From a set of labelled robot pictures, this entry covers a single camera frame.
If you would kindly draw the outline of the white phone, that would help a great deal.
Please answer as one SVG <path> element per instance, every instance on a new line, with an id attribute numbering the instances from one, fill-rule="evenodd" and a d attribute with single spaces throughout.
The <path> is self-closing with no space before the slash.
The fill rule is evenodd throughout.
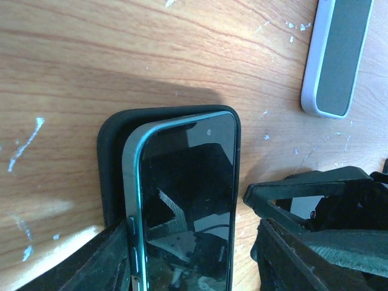
<path id="1" fill-rule="evenodd" d="M 316 93 L 321 116 L 350 111 L 372 7 L 373 1 L 335 2 Z"/>

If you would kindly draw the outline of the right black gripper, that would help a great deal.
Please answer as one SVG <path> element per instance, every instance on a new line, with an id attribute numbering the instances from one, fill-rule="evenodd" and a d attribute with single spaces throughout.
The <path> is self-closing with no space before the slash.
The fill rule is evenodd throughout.
<path id="1" fill-rule="evenodd" d="M 315 212 L 302 218 L 277 205 L 279 200 L 319 196 Z M 320 230 L 387 230 L 387 166 L 367 174 L 347 166 L 320 174 L 296 174 L 286 179 L 248 186 L 243 197 L 260 218 L 273 219 L 291 233 Z"/>

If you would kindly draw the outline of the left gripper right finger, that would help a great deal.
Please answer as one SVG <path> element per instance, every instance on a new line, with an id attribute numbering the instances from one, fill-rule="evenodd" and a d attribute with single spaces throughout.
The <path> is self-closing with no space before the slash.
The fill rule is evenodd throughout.
<path id="1" fill-rule="evenodd" d="M 292 234 L 262 219 L 251 251 L 261 290 L 387 290 L 387 232 Z"/>

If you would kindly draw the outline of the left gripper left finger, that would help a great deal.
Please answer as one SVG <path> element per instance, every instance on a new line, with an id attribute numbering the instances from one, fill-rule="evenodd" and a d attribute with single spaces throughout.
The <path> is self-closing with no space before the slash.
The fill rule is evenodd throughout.
<path id="1" fill-rule="evenodd" d="M 126 222 L 118 222 L 19 290 L 130 290 Z"/>

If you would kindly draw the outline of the dark green phone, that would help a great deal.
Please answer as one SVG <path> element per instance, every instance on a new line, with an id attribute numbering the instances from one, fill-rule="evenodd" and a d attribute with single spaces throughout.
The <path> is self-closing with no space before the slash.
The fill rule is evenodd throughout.
<path id="1" fill-rule="evenodd" d="M 227 110 L 148 122 L 122 153 L 134 290 L 230 290 L 238 123 Z"/>

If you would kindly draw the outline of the lavender phone case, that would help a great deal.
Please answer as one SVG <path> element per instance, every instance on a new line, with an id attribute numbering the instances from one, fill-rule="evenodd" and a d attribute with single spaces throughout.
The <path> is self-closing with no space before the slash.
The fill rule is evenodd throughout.
<path id="1" fill-rule="evenodd" d="M 301 107 L 316 116 L 321 116 L 316 107 L 316 93 L 336 1 L 318 1 L 301 89 Z"/>

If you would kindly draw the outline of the black case with ring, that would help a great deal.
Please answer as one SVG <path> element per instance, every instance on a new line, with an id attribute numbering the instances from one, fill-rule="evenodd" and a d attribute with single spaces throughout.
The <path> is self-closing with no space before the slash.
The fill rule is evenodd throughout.
<path id="1" fill-rule="evenodd" d="M 231 107 L 226 105 L 194 105 L 123 110 L 109 117 L 109 119 L 103 123 L 97 138 L 97 157 L 102 196 L 102 211 L 104 223 L 107 227 L 122 221 L 127 224 L 122 178 L 122 153 L 124 144 L 129 135 L 139 126 L 148 122 L 162 121 L 199 113 L 210 113 L 219 110 L 232 112 L 236 116 L 238 123 L 237 179 L 239 183 L 241 123 L 237 113 Z M 133 260 L 130 255 L 130 290 L 134 290 L 132 287 L 132 262 Z"/>

